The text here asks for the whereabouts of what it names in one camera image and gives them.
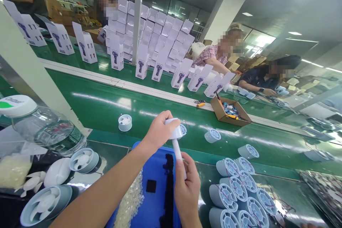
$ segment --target stack of boxes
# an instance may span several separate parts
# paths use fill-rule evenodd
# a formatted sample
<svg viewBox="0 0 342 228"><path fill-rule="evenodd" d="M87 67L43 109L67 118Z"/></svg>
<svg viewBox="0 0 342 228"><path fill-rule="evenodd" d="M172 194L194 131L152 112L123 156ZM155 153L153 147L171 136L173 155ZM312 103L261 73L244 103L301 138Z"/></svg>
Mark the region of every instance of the stack of boxes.
<svg viewBox="0 0 342 228"><path fill-rule="evenodd" d="M127 0L118 0L118 19L108 21L108 29L120 37L123 44L124 58L132 60L133 30L134 30L134 3ZM163 70L175 72L191 44L194 37L189 34L193 23L174 18L155 9L141 6L141 20L139 28L139 43L148 47L150 66L154 67L159 57L165 58ZM110 54L110 40L107 36L106 45Z"/></svg>

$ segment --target white column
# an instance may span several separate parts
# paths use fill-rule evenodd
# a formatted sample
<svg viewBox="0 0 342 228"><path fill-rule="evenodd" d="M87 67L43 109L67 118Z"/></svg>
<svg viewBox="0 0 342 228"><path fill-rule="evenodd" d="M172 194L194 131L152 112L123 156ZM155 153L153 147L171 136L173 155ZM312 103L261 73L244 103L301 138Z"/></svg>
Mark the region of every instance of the white column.
<svg viewBox="0 0 342 228"><path fill-rule="evenodd" d="M217 0L199 40L202 42L208 39L213 41L213 45L217 44L244 2L245 0Z"/></svg>
<svg viewBox="0 0 342 228"><path fill-rule="evenodd" d="M84 126L1 2L0 17L0 71L6 74L4 78L10 80L19 93L64 114L83 132Z"/></svg>

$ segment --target pillar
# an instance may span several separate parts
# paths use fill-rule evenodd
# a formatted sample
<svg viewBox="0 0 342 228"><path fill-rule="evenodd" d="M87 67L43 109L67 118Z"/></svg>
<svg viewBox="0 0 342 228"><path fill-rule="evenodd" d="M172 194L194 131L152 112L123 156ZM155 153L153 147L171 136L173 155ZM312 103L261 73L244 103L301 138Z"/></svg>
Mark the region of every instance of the pillar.
<svg viewBox="0 0 342 228"><path fill-rule="evenodd" d="M199 40L202 42L208 39L213 41L213 45L217 44L244 2L245 0L217 0Z"/></svg>

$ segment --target metal frame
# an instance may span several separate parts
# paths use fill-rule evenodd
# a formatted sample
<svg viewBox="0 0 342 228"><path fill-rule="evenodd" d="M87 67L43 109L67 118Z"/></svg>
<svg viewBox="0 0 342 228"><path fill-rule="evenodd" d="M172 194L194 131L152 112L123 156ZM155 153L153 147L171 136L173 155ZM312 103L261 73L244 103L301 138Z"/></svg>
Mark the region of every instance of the metal frame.
<svg viewBox="0 0 342 228"><path fill-rule="evenodd" d="M142 3L142 0L135 0L134 2L134 30L133 30L133 56L132 56L133 65L136 65L137 57L138 57L141 3Z"/></svg>

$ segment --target ceiling light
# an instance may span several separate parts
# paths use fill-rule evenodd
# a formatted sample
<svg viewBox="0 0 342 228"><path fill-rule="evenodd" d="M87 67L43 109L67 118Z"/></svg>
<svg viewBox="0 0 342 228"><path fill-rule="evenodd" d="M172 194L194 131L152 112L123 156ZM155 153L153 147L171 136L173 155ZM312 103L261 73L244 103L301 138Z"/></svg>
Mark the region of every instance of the ceiling light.
<svg viewBox="0 0 342 228"><path fill-rule="evenodd" d="M156 6L152 6L152 8L157 9L157 10L159 10L159 11L164 11L163 9L160 9L160 8L158 8L158 7L156 7Z"/></svg>
<svg viewBox="0 0 342 228"><path fill-rule="evenodd" d="M289 32L290 34L292 35L296 35L296 36L301 36L302 34L301 33L298 33L298 32Z"/></svg>
<svg viewBox="0 0 342 228"><path fill-rule="evenodd" d="M337 69L332 69L332 68L326 68L326 69L329 69L329 70L332 70L332 71L336 71L336 72L342 73L342 71L338 71Z"/></svg>
<svg viewBox="0 0 342 228"><path fill-rule="evenodd" d="M312 63L312 62L310 62L310 61L307 61L307 60L305 60L305 59L302 59L302 61L304 61L304 62L307 62L307 63Z"/></svg>
<svg viewBox="0 0 342 228"><path fill-rule="evenodd" d="M303 41L303 42L312 42L312 43L318 43L318 41L311 41L311 40L302 40L302 39L294 39L294 38L286 38L287 40L293 40L293 41Z"/></svg>
<svg viewBox="0 0 342 228"><path fill-rule="evenodd" d="M317 66L317 67L320 67L320 68L324 68L323 66L318 65L318 64L315 64L315 63L313 63L313 62L311 62L311 64L312 64L312 65L315 65L315 66Z"/></svg>

